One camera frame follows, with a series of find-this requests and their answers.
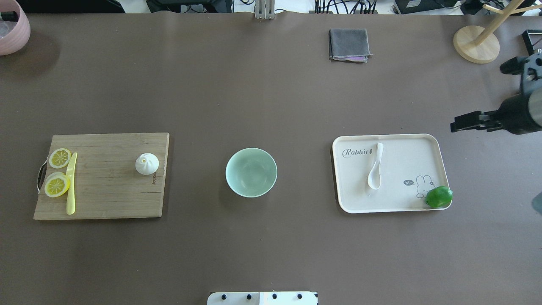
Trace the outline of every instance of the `rectangular tray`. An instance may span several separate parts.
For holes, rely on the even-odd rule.
[[[66,214],[67,195],[50,198],[42,185],[34,219],[107,219],[161,217],[167,168],[169,134],[55,135],[50,154],[58,148],[77,153],[75,165],[75,213]],[[136,159],[152,153],[160,162],[157,171],[141,175]],[[47,176],[66,167],[52,168]]]
[[[371,189],[367,176],[376,145],[384,144],[381,187]],[[339,205],[348,213],[428,211],[427,192],[448,185],[437,140],[428,134],[342,136],[333,141],[333,164]]]

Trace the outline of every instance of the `white tray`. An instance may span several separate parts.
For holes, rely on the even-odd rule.
[[[380,189],[367,176],[376,145],[384,144]],[[428,134],[343,136],[333,141],[333,164],[339,205],[348,213],[427,211],[427,192],[448,185],[437,140]]]

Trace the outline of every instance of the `wooden stand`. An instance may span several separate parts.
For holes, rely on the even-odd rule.
[[[454,35],[455,50],[468,61],[474,63],[492,62],[499,55],[499,40],[493,32],[508,18],[511,14],[542,8],[541,5],[535,5],[528,8],[517,9],[524,0],[512,0],[504,10],[499,10],[484,4],[487,10],[499,14],[487,28],[478,26],[466,26],[457,31]]]

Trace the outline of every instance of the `lemon half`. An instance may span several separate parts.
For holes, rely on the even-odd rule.
[[[59,148],[51,154],[49,157],[49,165],[52,168],[63,168],[68,165],[69,159],[72,157],[72,153],[66,148]]]
[[[69,188],[69,178],[63,173],[52,173],[45,181],[45,194],[49,197],[58,197]]]

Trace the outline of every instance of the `yellow knife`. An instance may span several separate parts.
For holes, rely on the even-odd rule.
[[[66,176],[69,178],[68,200],[66,201],[66,214],[68,215],[75,213],[75,161],[77,161],[76,152],[72,154],[66,169]]]

